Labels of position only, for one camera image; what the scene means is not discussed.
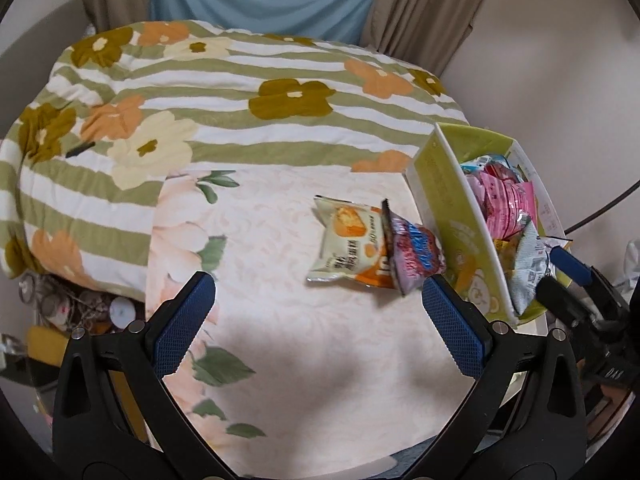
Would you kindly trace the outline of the silver snack bag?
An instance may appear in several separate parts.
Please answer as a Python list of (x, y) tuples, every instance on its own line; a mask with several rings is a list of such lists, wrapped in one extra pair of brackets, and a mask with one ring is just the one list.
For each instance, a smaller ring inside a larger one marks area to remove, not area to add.
[(551, 273), (551, 246), (538, 234), (533, 221), (529, 221), (518, 235), (513, 268), (506, 281), (514, 310), (522, 316), (535, 299), (539, 281)]

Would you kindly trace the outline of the pink snack bag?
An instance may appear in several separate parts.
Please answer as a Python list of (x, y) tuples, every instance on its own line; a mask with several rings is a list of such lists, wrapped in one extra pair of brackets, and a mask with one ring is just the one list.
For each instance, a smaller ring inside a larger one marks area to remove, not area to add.
[(506, 240), (537, 224), (532, 182), (526, 181), (502, 156), (480, 156), (461, 165), (494, 240)]

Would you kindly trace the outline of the green cardboard box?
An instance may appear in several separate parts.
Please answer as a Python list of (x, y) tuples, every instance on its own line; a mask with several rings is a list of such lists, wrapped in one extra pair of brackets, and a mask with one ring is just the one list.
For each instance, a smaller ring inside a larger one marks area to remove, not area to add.
[(503, 134), (440, 122), (413, 157), (405, 178), (423, 223), (442, 244), (446, 279), (488, 320), (516, 327), (536, 320), (546, 309), (533, 301), (523, 314), (517, 314), (512, 306), (494, 242), (460, 167), (462, 162), (487, 154), (504, 156), (533, 185), (538, 233), (563, 238), (560, 217), (535, 166), (518, 141)]

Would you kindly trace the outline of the red blue snack bag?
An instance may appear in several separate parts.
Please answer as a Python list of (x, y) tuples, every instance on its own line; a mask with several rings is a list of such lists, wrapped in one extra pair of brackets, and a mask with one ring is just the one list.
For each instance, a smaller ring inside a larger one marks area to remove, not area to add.
[(446, 259), (436, 235), (381, 205), (381, 218), (390, 274), (402, 296), (420, 288), (426, 278), (446, 271)]

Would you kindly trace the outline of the cream bread snack bag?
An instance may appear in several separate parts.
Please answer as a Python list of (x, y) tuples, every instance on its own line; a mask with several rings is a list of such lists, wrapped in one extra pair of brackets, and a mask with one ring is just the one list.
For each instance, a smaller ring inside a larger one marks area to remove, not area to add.
[(393, 289), (381, 207), (321, 195), (314, 196), (314, 206), (324, 233), (307, 280), (313, 283), (351, 280)]

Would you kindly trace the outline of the green striped floral blanket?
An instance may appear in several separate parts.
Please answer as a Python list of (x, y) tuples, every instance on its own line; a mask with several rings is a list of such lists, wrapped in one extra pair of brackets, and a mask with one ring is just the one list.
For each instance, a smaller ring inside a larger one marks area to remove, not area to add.
[(200, 21), (82, 38), (1, 142), (1, 267), (156, 301), (219, 266), (203, 216), (244, 166), (399, 171), (460, 106), (350, 44)]

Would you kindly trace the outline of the beige curtain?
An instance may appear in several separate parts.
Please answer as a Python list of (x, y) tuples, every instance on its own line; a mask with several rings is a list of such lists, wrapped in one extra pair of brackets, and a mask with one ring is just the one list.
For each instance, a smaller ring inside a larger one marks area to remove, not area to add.
[(359, 44), (441, 75), (484, 0), (373, 0)]

